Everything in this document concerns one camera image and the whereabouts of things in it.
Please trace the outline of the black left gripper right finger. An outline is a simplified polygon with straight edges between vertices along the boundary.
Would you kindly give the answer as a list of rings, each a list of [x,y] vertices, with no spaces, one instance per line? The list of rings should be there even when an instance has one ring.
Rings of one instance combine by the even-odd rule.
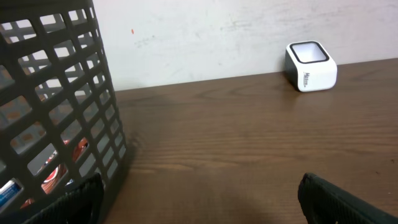
[[[298,200],[308,223],[390,223],[392,216],[313,174],[303,175]]]

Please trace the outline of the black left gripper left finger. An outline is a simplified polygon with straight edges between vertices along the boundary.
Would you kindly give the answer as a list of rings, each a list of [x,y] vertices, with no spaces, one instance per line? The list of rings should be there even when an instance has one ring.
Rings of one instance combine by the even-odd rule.
[[[22,223],[95,224],[99,220],[104,188],[101,175],[95,173],[63,195],[36,202],[23,210]]]

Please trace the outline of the red chocolate bar wrapper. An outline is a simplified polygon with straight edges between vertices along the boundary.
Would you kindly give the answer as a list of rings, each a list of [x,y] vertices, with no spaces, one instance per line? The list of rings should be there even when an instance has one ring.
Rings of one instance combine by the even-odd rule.
[[[86,138],[83,138],[73,150],[72,161],[76,162],[77,159],[81,156],[82,152],[87,147],[88,147],[88,141],[86,140]],[[53,153],[50,155],[50,157],[46,160],[46,162],[39,170],[42,170],[44,167],[46,167],[48,163],[51,162],[57,155],[58,152],[54,150]],[[49,194],[56,187],[59,180],[65,175],[66,172],[67,172],[66,166],[64,164],[59,164],[41,184],[42,190],[46,194]]]

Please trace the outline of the white blue medicine box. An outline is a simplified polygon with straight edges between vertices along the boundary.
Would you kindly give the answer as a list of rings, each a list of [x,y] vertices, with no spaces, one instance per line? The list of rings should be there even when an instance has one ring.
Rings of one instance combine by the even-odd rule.
[[[4,206],[10,199],[12,199],[21,190],[21,186],[9,180],[2,188],[0,194],[0,207]]]

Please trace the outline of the white barcode scanner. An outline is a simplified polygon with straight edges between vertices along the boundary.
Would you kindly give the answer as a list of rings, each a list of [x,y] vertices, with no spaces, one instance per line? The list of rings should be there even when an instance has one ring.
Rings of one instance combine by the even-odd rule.
[[[322,91],[334,87],[338,68],[321,43],[308,40],[286,46],[284,74],[297,91]]]

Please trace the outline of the dark grey plastic basket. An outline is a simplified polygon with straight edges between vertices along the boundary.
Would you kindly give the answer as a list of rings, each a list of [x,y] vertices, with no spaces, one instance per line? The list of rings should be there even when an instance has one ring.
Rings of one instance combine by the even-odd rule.
[[[83,138],[88,147],[73,162]],[[39,170],[54,150],[58,155]],[[126,151],[93,2],[2,1],[1,188],[13,180],[21,190],[1,214],[59,197],[99,173],[103,221]],[[67,172],[46,194],[41,184],[59,164]]]

